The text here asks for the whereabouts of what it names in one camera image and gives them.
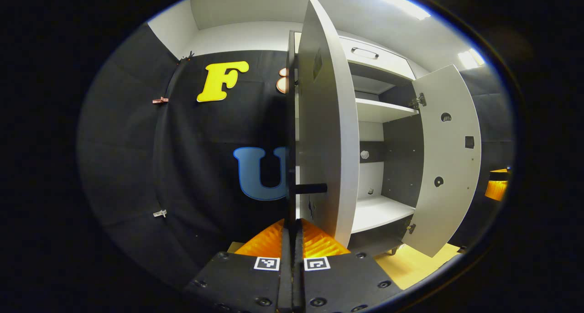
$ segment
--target open cabinet door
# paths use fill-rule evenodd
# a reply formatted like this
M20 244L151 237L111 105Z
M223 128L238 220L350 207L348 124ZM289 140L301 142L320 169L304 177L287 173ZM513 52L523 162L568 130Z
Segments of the open cabinet door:
M416 211L403 243L434 257L469 210L480 170L480 129L469 89L454 65L413 81L424 132Z
M309 0L298 48L300 184L325 183L303 194L301 215L345 247L359 182L359 127L349 64L323 6Z

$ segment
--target cabinet shelf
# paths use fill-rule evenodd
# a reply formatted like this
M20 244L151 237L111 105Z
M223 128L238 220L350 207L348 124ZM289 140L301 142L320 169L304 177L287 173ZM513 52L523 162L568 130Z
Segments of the cabinet shelf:
M377 195L358 199L351 233L370 230L413 215L415 208L396 200Z
M418 110L370 99L355 99L355 103L359 121L383 123L419 114Z

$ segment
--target drawer handle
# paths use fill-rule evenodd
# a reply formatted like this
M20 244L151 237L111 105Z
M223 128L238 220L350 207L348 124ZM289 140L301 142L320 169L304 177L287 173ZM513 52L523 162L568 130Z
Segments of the drawer handle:
M351 53L353 53L353 54L354 54L356 49L360 49L361 51L365 51L365 52L369 52L369 53L373 53L373 54L375 54L375 57L374 57L374 59L377 59L377 58L379 57L379 54L377 54L377 53L375 53L375 52L372 52L372 51L368 51L367 49L362 49L362 48L359 48L359 47L353 47L353 48L351 49Z

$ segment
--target blue letter u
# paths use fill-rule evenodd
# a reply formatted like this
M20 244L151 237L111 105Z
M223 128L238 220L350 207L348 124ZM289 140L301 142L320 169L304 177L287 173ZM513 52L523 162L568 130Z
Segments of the blue letter u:
M280 184L275 188L266 188L261 184L259 176L259 161L266 155L260 147L240 147L233 151L233 156L240 166L241 190L250 198L256 200L277 200L286 196L286 149L281 146L274 150L274 155L280 159Z

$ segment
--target yellow letter f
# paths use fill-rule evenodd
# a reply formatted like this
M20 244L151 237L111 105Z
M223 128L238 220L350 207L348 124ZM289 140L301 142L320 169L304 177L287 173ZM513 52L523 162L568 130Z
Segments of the yellow letter f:
M197 102L206 101L221 101L227 97L227 93L221 90L223 83L227 88L233 88L237 82L237 71L231 70L225 74L228 68L235 68L240 72L247 72L250 65L246 61L227 62L227 63L213 63L208 65L206 69L209 71L203 92L197 95Z

